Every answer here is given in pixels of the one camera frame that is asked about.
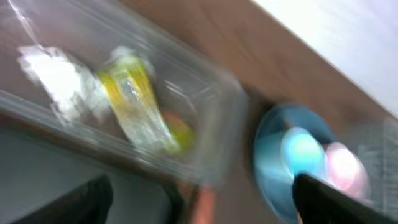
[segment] clear plastic box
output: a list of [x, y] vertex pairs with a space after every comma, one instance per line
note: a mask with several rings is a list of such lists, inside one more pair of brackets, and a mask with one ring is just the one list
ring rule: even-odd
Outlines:
[[[29, 25], [28, 32], [16, 9]], [[217, 183], [242, 132], [247, 98], [239, 82], [136, 13], [104, 0], [10, 0], [0, 8], [0, 107], [68, 138], [112, 152], [147, 169], [193, 182]], [[145, 55], [155, 68], [154, 88], [163, 110], [178, 111], [195, 132], [182, 157], [137, 153], [116, 118], [86, 119], [63, 126], [49, 108], [51, 99], [21, 70], [18, 47], [56, 46], [92, 70], [120, 45]]]

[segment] white surface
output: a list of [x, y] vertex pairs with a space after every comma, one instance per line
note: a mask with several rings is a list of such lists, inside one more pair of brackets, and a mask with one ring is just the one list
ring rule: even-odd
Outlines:
[[398, 117], [398, 1], [253, 1]]

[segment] wooden table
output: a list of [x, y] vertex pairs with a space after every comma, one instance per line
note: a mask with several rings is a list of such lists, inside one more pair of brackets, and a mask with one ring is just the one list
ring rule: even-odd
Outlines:
[[341, 132], [390, 114], [248, 0], [122, 0], [170, 34], [231, 70], [248, 90], [246, 141], [218, 194], [216, 223], [278, 223], [247, 164], [251, 133], [270, 102], [297, 101]]

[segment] transparent plastic container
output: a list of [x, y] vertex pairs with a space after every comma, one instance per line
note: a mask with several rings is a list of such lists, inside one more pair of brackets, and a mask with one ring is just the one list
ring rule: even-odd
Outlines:
[[[29, 25], [16, 17], [16, 10]], [[147, 57], [162, 110], [175, 111], [195, 132], [183, 156], [138, 153], [111, 115], [103, 122], [86, 118], [62, 125], [51, 99], [21, 70], [18, 47], [60, 47], [91, 70], [97, 70], [118, 46]], [[227, 71], [197, 55], [136, 13], [104, 0], [12, 0], [0, 8], [0, 107], [22, 119], [80, 141], [98, 152], [128, 158], [150, 170], [195, 183], [217, 183], [242, 132], [247, 98]]]

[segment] pink round object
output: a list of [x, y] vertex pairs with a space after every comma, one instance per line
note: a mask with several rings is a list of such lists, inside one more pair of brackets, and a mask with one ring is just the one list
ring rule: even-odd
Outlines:
[[365, 199], [368, 175], [361, 161], [341, 143], [327, 148], [329, 183], [345, 194]]

